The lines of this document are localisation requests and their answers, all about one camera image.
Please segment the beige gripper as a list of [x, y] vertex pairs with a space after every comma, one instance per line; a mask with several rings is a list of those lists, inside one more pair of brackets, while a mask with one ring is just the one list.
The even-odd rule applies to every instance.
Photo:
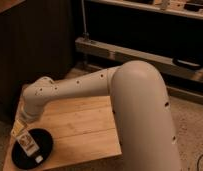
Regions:
[[17, 120], [14, 122], [11, 130], [11, 135], [16, 137], [21, 131], [23, 131], [27, 125], [32, 124], [40, 119], [39, 115], [30, 115], [24, 110], [20, 110], [17, 116]]

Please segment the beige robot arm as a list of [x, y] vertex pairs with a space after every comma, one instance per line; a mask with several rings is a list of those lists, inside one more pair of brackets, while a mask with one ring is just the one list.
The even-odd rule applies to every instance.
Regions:
[[17, 141], [29, 136], [27, 125], [39, 120], [51, 101], [91, 96], [110, 97], [126, 171], [182, 170], [166, 85], [144, 61], [60, 82], [39, 78], [23, 91], [11, 135]]

